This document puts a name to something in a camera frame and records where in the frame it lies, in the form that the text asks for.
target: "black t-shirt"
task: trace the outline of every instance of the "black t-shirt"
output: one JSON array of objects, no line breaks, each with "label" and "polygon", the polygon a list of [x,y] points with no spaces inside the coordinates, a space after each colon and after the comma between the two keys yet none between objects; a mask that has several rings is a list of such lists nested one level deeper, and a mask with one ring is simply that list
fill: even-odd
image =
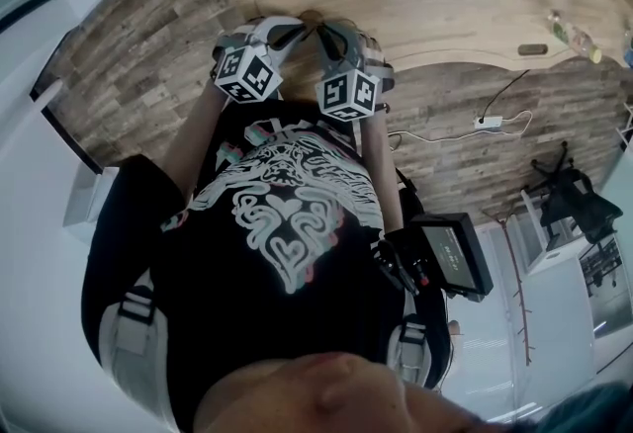
[{"label": "black t-shirt", "polygon": [[104,310],[150,269],[183,431],[230,372],[327,351],[385,362],[402,320],[404,297],[372,258],[382,217],[351,139],[314,110],[283,105],[259,107],[258,120],[229,106],[204,189],[187,208],[138,156],[122,166],[99,217],[83,290],[86,337],[99,359]]}]

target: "white power adapter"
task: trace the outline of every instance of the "white power adapter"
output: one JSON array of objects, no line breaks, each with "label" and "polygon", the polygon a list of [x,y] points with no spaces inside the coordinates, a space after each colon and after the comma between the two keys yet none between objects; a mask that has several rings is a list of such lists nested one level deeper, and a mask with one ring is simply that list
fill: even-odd
[{"label": "white power adapter", "polygon": [[503,117],[493,116],[484,117],[482,122],[481,117],[475,117],[475,129],[498,129],[503,124]]}]

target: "white cable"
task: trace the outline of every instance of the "white cable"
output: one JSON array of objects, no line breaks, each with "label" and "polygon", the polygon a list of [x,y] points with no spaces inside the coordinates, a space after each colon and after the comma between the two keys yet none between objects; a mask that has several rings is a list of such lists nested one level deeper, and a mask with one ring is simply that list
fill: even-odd
[{"label": "white cable", "polygon": [[[516,120],[519,119],[519,117],[529,114],[530,119],[529,121],[527,121],[527,124],[525,125],[525,128],[523,128],[523,130],[521,132],[506,132],[505,130],[487,130],[487,129],[481,129],[481,130],[476,130],[474,132],[469,132],[468,134],[464,134],[462,136],[449,136],[449,137],[440,137],[439,139],[426,139],[425,137],[422,137],[418,134],[414,134],[412,132],[409,132],[408,130],[394,130],[392,132],[388,132],[388,136],[395,136],[398,135],[401,137],[403,135],[407,135],[407,136],[411,136],[414,137],[415,139],[419,139],[420,141],[424,141],[425,143],[439,143],[441,141],[459,141],[460,139],[464,139],[465,137],[471,137],[477,134],[502,134],[502,135],[506,135],[506,136],[521,136],[523,135],[526,131],[527,128],[530,127],[530,124],[532,123],[532,119],[534,118],[534,114],[532,112],[530,112],[529,110],[524,110],[521,113],[519,113],[516,117],[514,117],[513,119],[502,119],[502,122],[514,122]],[[396,151],[397,148],[400,147],[401,143],[398,144],[398,146],[396,146],[396,148],[392,148],[392,151]]]}]

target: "bottle cap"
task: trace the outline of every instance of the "bottle cap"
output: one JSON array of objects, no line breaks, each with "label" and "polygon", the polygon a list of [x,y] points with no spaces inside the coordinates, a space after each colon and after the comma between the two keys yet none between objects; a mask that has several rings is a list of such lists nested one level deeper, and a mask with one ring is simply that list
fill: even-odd
[{"label": "bottle cap", "polygon": [[589,58],[594,64],[600,64],[602,61],[602,50],[597,46],[592,46],[589,50]]}]

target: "sleeve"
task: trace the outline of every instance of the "sleeve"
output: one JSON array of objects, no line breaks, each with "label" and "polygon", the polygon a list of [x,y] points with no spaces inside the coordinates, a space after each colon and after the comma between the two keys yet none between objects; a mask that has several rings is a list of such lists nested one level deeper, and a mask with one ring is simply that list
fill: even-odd
[{"label": "sleeve", "polygon": [[128,159],[97,220],[81,297],[81,321],[99,360],[99,324],[158,256],[160,225],[185,208],[182,194],[153,162]]}]

